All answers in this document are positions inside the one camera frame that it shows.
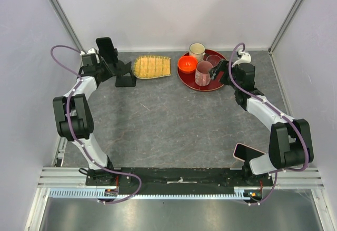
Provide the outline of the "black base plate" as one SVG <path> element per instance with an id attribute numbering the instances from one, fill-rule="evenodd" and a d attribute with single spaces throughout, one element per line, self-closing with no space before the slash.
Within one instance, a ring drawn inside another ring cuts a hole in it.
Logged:
<path id="1" fill-rule="evenodd" d="M 142 180 L 138 195 L 211 195 L 233 194 L 234 187 L 272 186 L 273 180 L 267 174 L 252 175 L 242 169 L 230 168 L 147 168 L 123 167 L 111 174 L 103 170 L 88 171 L 80 168 L 86 175 L 87 186 L 117 186 L 120 194 L 131 194 L 139 186 L 137 175 Z"/>

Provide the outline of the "pink-cased smartphone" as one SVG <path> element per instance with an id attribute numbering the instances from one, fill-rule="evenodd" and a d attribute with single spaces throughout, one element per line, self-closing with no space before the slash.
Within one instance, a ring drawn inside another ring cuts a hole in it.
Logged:
<path id="1" fill-rule="evenodd" d="M 264 154 L 265 152 L 262 152 L 258 149 L 244 145 L 242 143 L 237 143 L 234 148 L 233 157 L 242 162 L 245 162 L 245 161 L 250 161 L 251 159 L 254 159 L 254 158 L 258 158 Z"/>

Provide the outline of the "clear drinking glass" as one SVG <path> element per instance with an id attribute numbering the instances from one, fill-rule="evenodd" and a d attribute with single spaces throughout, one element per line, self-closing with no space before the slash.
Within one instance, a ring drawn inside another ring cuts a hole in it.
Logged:
<path id="1" fill-rule="evenodd" d="M 209 55 L 206 58 L 206 61 L 208 62 L 208 69 L 216 67 L 221 60 L 222 58 L 218 55 Z"/>

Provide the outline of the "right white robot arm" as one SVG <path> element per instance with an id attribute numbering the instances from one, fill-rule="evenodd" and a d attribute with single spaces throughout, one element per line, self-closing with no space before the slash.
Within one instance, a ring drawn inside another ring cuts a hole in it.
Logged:
<path id="1" fill-rule="evenodd" d="M 220 83 L 234 89 L 237 104 L 270 131 L 268 152 L 247 159 L 249 168 L 241 172 L 242 182 L 251 186 L 260 180 L 261 174 L 283 169 L 296 172 L 305 170 L 314 157 L 309 123 L 283 113 L 268 101 L 255 87 L 254 65 L 234 65 L 221 60 L 209 71 L 211 79 L 216 79 L 219 73 L 223 73 Z"/>

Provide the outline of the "orange bowl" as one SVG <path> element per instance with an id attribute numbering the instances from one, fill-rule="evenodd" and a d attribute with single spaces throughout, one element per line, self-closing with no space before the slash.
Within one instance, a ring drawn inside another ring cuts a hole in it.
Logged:
<path id="1" fill-rule="evenodd" d="M 177 62 L 177 67 L 181 72 L 191 74 L 196 70 L 197 63 L 193 56 L 182 56 Z"/>

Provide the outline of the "black round-base phone stand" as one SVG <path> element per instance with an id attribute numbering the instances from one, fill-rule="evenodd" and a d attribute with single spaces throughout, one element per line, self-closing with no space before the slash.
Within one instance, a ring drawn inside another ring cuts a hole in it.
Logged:
<path id="1" fill-rule="evenodd" d="M 116 48 L 108 49 L 107 58 L 105 59 L 109 70 L 114 76 L 122 77 L 131 71 L 131 66 L 125 64 L 118 59 L 118 51 Z"/>

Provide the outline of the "red oval lacquer tray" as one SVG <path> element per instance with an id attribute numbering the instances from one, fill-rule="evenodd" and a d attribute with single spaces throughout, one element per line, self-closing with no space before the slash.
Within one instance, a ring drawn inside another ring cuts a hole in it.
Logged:
<path id="1" fill-rule="evenodd" d="M 206 49 L 206 55 L 204 55 L 204 59 L 206 59 L 209 55 L 217 55 L 221 59 L 227 60 L 222 54 L 219 52 L 216 52 L 211 49 Z M 178 66 L 176 67 L 177 70 L 177 75 L 181 82 L 185 84 L 187 87 L 195 90 L 195 91 L 200 91 L 200 92 L 210 92 L 210 91 L 215 91 L 221 87 L 224 86 L 220 82 L 221 77 L 223 76 L 224 72 L 220 72 L 215 80 L 211 80 L 210 83 L 207 86 L 199 86 L 195 83 L 195 72 L 191 74 L 186 74 L 183 73 Z"/>

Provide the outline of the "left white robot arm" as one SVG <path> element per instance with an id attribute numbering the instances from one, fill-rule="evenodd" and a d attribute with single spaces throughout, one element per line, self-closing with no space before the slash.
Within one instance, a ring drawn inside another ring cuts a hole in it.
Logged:
<path id="1" fill-rule="evenodd" d="M 97 52 L 80 52 L 80 55 L 82 67 L 76 74 L 75 85 L 65 95 L 53 99 L 56 128 L 60 137 L 73 143 L 85 157 L 88 162 L 86 176 L 98 179 L 103 185 L 111 185 L 116 172 L 94 136 L 94 120 L 88 104 L 88 98 L 111 74 Z"/>

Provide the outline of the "yellow woven bamboo mat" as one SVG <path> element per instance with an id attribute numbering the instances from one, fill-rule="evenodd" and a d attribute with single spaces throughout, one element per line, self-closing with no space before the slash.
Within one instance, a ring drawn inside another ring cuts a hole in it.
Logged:
<path id="1" fill-rule="evenodd" d="M 133 74 L 139 79 L 155 79 L 171 75 L 171 58 L 147 55 L 138 57 L 133 65 Z"/>

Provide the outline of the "black folding phone stand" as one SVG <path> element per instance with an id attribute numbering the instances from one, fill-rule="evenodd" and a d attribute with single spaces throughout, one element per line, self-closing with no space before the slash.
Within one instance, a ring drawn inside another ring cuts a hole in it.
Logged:
<path id="1" fill-rule="evenodd" d="M 125 74 L 122 77 L 116 76 L 115 87 L 135 87 L 136 86 L 136 77 L 132 72 L 132 62 L 128 62 L 131 66 L 131 71 Z"/>

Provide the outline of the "black smartphone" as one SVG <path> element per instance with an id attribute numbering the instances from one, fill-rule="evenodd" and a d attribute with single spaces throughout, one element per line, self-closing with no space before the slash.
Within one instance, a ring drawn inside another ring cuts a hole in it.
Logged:
<path id="1" fill-rule="evenodd" d="M 114 47 L 109 37 L 99 37 L 96 40 L 99 54 L 108 64 L 116 64 L 118 62 L 118 51 Z"/>

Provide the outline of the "pink patterned mug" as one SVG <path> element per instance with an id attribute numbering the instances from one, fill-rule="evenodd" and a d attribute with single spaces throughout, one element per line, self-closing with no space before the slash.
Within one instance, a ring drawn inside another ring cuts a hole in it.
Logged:
<path id="1" fill-rule="evenodd" d="M 198 86 L 207 86 L 210 81 L 210 73 L 209 71 L 212 69 L 213 65 L 208 61 L 200 61 L 198 62 L 195 70 L 195 83 Z"/>

